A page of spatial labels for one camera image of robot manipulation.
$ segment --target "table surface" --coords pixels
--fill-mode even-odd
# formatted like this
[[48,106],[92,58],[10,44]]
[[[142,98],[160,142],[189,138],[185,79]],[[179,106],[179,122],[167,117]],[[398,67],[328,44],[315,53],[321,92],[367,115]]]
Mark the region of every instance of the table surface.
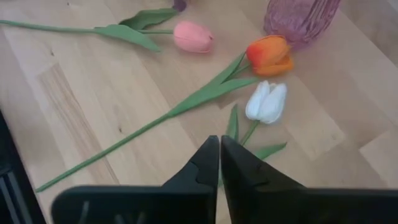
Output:
[[[95,27],[171,2],[1,1],[0,19]],[[163,48],[156,54],[95,35],[1,26],[0,109],[32,185],[106,149],[199,89],[264,35],[266,5],[192,0],[180,16],[158,26],[184,19],[207,26],[215,37],[210,54],[181,52],[167,35],[153,36]],[[247,148],[287,141],[267,162],[306,186],[398,187],[396,6],[393,0],[343,1],[324,35],[294,53],[294,70],[270,79],[288,86],[285,111],[278,123],[259,126]],[[74,185],[165,182],[209,135],[225,132],[235,103],[244,133],[244,106],[255,87],[170,119],[37,194],[47,220],[54,196]],[[229,223],[222,190],[218,208],[218,222]]]

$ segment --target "artificial flower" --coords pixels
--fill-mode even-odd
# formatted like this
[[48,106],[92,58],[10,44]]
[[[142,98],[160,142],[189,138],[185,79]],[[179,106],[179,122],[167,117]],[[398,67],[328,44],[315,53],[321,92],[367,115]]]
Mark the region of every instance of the artificial flower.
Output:
[[213,45],[213,35],[205,27],[182,21],[174,27],[174,42],[182,50],[206,53]]
[[289,51],[290,47],[284,37],[269,35],[249,45],[246,55],[256,74],[273,76],[293,69]]
[[286,93],[284,83],[261,82],[246,105],[246,116],[266,124],[277,121],[284,110]]

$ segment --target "pink glass vase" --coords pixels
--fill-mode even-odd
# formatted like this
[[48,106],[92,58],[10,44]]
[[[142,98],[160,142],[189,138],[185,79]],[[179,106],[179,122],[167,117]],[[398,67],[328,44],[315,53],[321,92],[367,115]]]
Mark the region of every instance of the pink glass vase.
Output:
[[313,42],[329,26],[340,0],[270,0],[267,34],[283,35],[294,50]]

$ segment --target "white tulip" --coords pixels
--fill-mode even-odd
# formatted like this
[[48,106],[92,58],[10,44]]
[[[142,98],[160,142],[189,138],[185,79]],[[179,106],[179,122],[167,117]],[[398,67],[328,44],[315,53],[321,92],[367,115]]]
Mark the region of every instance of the white tulip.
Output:
[[246,105],[246,116],[266,124],[277,121],[285,106],[287,87],[285,84],[261,82]]

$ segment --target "orange tulip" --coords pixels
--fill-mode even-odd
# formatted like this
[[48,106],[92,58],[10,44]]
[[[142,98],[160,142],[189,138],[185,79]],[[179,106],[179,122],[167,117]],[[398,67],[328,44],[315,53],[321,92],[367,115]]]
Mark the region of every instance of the orange tulip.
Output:
[[284,37],[269,35],[249,45],[246,56],[256,74],[273,76],[293,69],[289,50],[290,47]]

